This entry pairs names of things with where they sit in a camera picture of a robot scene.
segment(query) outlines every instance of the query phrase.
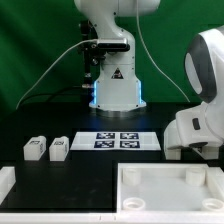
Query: blue led light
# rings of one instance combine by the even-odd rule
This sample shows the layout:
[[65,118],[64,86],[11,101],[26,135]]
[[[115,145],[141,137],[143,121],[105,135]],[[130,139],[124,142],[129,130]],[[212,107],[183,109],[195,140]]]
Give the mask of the blue led light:
[[96,105],[96,81],[94,82],[93,104]]
[[142,83],[140,81],[138,81],[138,88],[139,88],[139,104],[143,103],[142,100]]

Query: black square marker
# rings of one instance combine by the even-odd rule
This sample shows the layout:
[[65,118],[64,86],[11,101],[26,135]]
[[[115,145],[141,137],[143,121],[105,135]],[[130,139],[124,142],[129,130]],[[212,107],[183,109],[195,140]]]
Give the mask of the black square marker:
[[94,148],[95,149],[114,148],[114,141],[96,141]]
[[111,133],[111,132],[97,133],[96,139],[115,139],[115,133]]
[[120,148],[124,149],[139,149],[139,141],[120,141]]
[[138,133],[120,133],[120,139],[139,139]]

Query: white mat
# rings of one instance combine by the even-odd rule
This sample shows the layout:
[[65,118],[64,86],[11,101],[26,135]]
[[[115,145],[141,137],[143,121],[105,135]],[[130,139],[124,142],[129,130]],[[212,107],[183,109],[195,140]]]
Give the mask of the white mat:
[[71,150],[161,150],[155,132],[77,132]]

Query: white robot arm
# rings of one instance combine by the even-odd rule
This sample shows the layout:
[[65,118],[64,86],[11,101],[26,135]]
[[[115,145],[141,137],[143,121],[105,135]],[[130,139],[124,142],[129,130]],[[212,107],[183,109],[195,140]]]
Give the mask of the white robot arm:
[[[141,82],[135,75],[135,39],[115,23],[116,16],[136,16],[136,0],[75,0],[75,4],[93,24],[103,47],[130,46],[127,52],[110,53],[101,63],[94,84],[92,110],[105,116],[127,116],[146,103],[141,99]],[[160,0],[139,0],[139,15],[155,11]]]
[[164,133],[167,159],[180,159],[190,147],[204,159],[218,159],[224,142],[224,27],[199,33],[185,59],[188,79],[202,99],[200,106],[179,111]]

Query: black tabletop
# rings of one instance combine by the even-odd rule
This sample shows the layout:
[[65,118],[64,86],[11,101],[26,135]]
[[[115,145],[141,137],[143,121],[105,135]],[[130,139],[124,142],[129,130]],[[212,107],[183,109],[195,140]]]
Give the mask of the black tabletop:
[[[77,131],[154,131],[163,149],[163,133],[180,103],[148,104],[132,118],[105,118],[79,103],[33,103],[21,107],[0,124],[0,166],[15,166],[16,184],[0,212],[116,212],[117,166],[133,163],[205,163],[192,150],[181,161],[166,161],[161,151],[70,151],[64,162],[51,162],[48,148],[54,138]],[[40,161],[24,161],[23,146],[31,137],[45,136],[47,151]],[[221,166],[220,160],[209,165]]]

